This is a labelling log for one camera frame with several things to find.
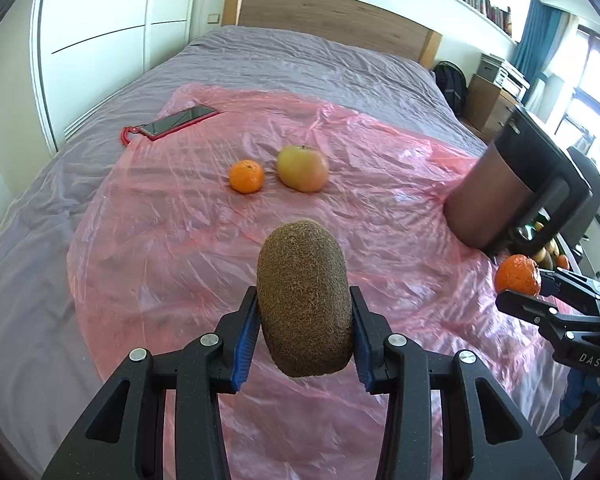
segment smartphone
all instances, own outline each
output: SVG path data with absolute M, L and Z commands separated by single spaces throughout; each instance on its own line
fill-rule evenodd
M 218 111 L 206 106 L 194 106 L 181 112 L 158 119 L 153 123 L 138 126 L 139 133 L 151 140 L 159 139 L 167 134 L 181 130 L 190 124 L 195 124 L 208 117 L 217 115 Z

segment orange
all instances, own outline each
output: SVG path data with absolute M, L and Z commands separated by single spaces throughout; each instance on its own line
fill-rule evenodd
M 240 160 L 229 170 L 229 184 L 240 193 L 254 193 L 263 183 L 264 171 L 254 160 Z
M 514 254 L 504 260 L 493 279 L 496 294 L 510 288 L 521 294 L 537 296 L 540 293 L 540 269 L 531 258 Z
M 570 269 L 570 265 L 569 265 L 569 259 L 567 258 L 566 254 L 561 254 L 560 256 L 558 256 L 555 259 L 555 264 L 560 267 L 561 269 Z

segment robotic arm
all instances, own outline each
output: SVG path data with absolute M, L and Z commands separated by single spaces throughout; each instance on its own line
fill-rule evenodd
M 505 314 L 538 325 L 540 335 L 554 348 L 554 360 L 581 371 L 577 375 L 580 382 L 588 381 L 599 390 L 595 378 L 600 378 L 600 282 L 563 269 L 540 272 L 540 294 L 558 298 L 581 315 L 560 314 L 554 305 L 512 290 L 498 294 L 496 306 Z M 571 433 L 576 433 L 590 410 L 600 404 L 600 393 L 580 389 L 582 392 L 569 399 L 570 404 L 579 399 L 580 405 L 562 425 L 562 429 Z
M 445 480 L 560 479 L 534 430 L 473 352 L 424 351 L 371 313 L 359 288 L 350 294 L 358 377 L 370 394 L 389 395 L 377 480 L 429 480 L 432 390 L 442 398 Z M 42 479 L 162 480 L 164 399 L 176 390 L 177 479 L 229 480 L 218 394 L 236 394 L 247 380 L 259 329 L 250 287 L 237 312 L 182 350 L 131 351 Z

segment phone screen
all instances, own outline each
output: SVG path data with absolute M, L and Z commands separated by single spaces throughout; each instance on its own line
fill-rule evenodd
M 158 136 L 169 130 L 180 126 L 181 124 L 188 123 L 198 117 L 205 116 L 215 112 L 213 108 L 207 108 L 206 106 L 194 106 L 193 108 L 187 108 L 181 112 L 158 119 L 153 123 L 140 126 L 140 129 L 151 137 Z

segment apple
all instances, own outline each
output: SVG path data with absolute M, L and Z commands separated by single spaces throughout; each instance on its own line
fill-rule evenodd
M 329 178 L 329 163 L 311 146 L 285 146 L 278 153 L 278 176 L 285 186 L 303 193 L 320 191 Z

